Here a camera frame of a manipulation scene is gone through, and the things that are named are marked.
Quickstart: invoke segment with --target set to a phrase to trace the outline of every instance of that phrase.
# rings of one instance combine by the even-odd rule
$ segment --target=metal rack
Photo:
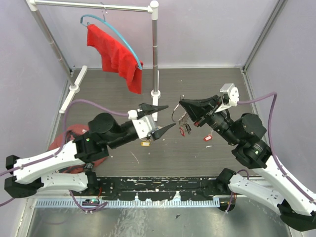
[[[38,25],[42,32],[46,36],[49,44],[54,50],[56,57],[63,69],[68,75],[69,94],[60,109],[60,113],[64,113],[67,106],[71,103],[76,93],[80,91],[80,84],[87,72],[88,67],[83,66],[76,80],[72,80],[72,70],[65,57],[63,56],[60,48],[54,40],[52,33],[50,32],[45,20],[43,19],[37,5],[49,5],[49,6],[67,6],[67,7],[81,7],[81,8],[94,8],[94,9],[106,9],[106,10],[118,10],[118,11],[136,11],[147,12],[152,15],[152,29],[153,29],[153,90],[151,91],[151,97],[153,99],[153,105],[158,105],[158,99],[160,98],[159,91],[159,71],[158,71],[158,42],[157,42],[157,20],[158,20],[158,6],[159,3],[156,0],[150,2],[149,6],[121,6],[121,5],[103,5],[103,4],[91,4],[91,3],[77,3],[77,2],[63,2],[63,1],[47,1],[47,0],[26,0],[30,10],[33,13]],[[157,121],[157,113],[153,114],[153,118]]]

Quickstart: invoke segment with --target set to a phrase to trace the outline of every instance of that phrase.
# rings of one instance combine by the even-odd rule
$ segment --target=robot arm
[[[141,104],[137,110],[128,112],[129,121],[119,125],[109,113],[98,114],[88,123],[89,131],[78,136],[63,146],[62,151],[55,155],[59,148],[30,158],[9,156],[6,168],[22,167],[13,171],[12,176],[5,180],[5,190],[13,198],[25,198],[44,190],[84,190],[98,189],[98,181],[94,172],[80,174],[56,173],[56,170],[83,165],[107,157],[108,147],[115,149],[136,139],[159,139],[170,124],[159,129],[152,117],[153,113],[164,110],[168,106],[152,106]],[[42,162],[38,160],[55,155]]]
[[[236,121],[230,118],[228,108],[236,106],[239,101],[238,90],[234,84],[225,84],[220,92],[221,96],[215,95],[203,100],[182,99],[179,104],[196,127],[207,124],[229,145],[236,146],[232,153],[237,161],[264,177],[276,191],[251,183],[228,169],[224,169],[217,178],[219,188],[246,195],[268,206],[296,230],[316,229],[316,195],[281,163],[287,175],[280,171],[270,147],[262,140],[267,130],[257,115],[246,113]],[[298,187],[294,186],[289,178],[294,180]],[[310,201],[299,189],[308,192],[314,201]]]

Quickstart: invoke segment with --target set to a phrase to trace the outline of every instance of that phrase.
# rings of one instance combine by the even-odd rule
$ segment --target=wooden floor
[[[160,69],[161,98],[160,105],[169,108],[158,114],[158,125],[165,126],[171,121],[171,113],[177,105],[180,95],[187,99],[203,99],[219,94],[224,83],[234,83],[239,89],[240,100],[247,100],[248,93],[240,70],[231,69]],[[138,108],[142,102],[151,103],[152,70],[143,72],[143,94],[128,91],[125,80],[117,74],[89,70],[76,99],[87,99],[119,112]],[[77,104],[71,108],[67,125],[87,124],[101,111],[91,105]],[[249,105],[230,109],[232,119],[239,118],[245,112],[251,112]],[[125,118],[117,117],[119,123]],[[218,175],[223,168],[238,171],[243,168],[232,155],[232,147],[216,133],[211,142],[204,142],[211,128],[205,125],[196,128],[193,125],[191,135],[182,137],[178,126],[170,129],[164,137],[150,147],[141,147],[140,141],[134,141],[114,150],[110,157],[96,168],[98,176],[193,176]]]

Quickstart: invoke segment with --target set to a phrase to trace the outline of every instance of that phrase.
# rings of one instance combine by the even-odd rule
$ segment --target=gray wall
[[[289,0],[248,70],[255,96],[278,92],[272,123],[278,157],[314,192],[315,16],[315,0]],[[259,103],[265,121],[270,104],[271,101]],[[316,231],[305,234],[315,236]]]
[[[66,77],[25,1],[0,1],[0,16],[0,170],[5,170],[8,155],[45,152]],[[0,188],[0,202],[7,199]],[[1,236],[15,234],[24,202],[0,207]]]
[[[106,0],[104,4],[147,6],[151,0]],[[160,67],[234,67],[245,63],[277,0],[158,0]],[[85,0],[98,3],[101,0]],[[86,46],[84,14],[101,10],[40,6],[69,65],[100,68],[98,52]],[[145,67],[152,66],[152,23],[147,13],[108,11],[106,20],[122,33]],[[104,31],[111,30],[90,18]]]

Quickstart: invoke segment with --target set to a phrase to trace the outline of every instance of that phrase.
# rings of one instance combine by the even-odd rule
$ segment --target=small red object
[[[180,130],[181,135],[184,137],[185,135],[184,135],[183,129],[182,129],[182,128],[179,128],[179,130]]]
[[[212,140],[212,139],[213,139],[213,136],[212,136],[212,135],[208,135],[208,136],[204,137],[204,141],[205,141],[205,142],[208,142],[208,141],[210,141],[210,140]]]

